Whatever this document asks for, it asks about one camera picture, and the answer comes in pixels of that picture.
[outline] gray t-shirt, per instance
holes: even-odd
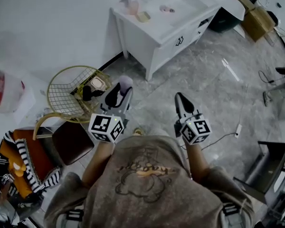
[[[44,224],[70,227],[66,225],[70,219],[71,227],[82,228],[218,228],[228,220],[227,209],[239,210],[242,227],[253,226],[249,198],[221,168],[212,168],[200,185],[191,179],[175,140],[136,136],[116,145],[103,175],[90,189],[69,173],[47,209]],[[81,214],[79,223],[76,212]]]

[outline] red label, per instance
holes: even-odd
[[[5,84],[5,76],[4,73],[0,71],[0,105],[3,98],[4,93],[4,84]]]

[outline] baseboard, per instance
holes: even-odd
[[[104,71],[107,67],[109,67],[113,62],[115,62],[117,59],[121,58],[123,56],[123,53],[119,53],[117,54],[115,57],[113,57],[110,61],[106,62],[105,64],[103,64],[99,70],[100,71]]]

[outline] gray marble floor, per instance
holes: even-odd
[[[223,66],[226,59],[239,78]],[[285,55],[280,41],[270,46],[265,39],[254,43],[231,30],[218,34],[207,30],[197,44],[192,44],[153,74],[150,82],[144,79],[145,69],[134,58],[121,58],[104,72],[114,81],[128,75],[134,81],[130,120],[122,138],[130,136],[133,129],[160,127],[175,136],[173,124],[177,120],[174,96],[184,92],[195,102],[196,108],[209,119],[213,134],[202,145],[215,142],[232,133],[240,123],[240,137],[225,137],[204,151],[213,165],[226,168],[231,176],[243,177],[256,159],[258,140],[280,141],[275,104],[264,107],[262,92],[269,86],[263,83],[258,71],[270,78],[280,78],[275,67],[285,67]],[[82,175],[93,151],[64,170]],[[39,213],[34,218],[42,223],[51,197],[57,187],[47,192]]]

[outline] soap dish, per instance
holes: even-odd
[[[145,23],[145,22],[149,21],[149,19],[151,19],[150,15],[145,11],[136,14],[135,17],[141,23]]]

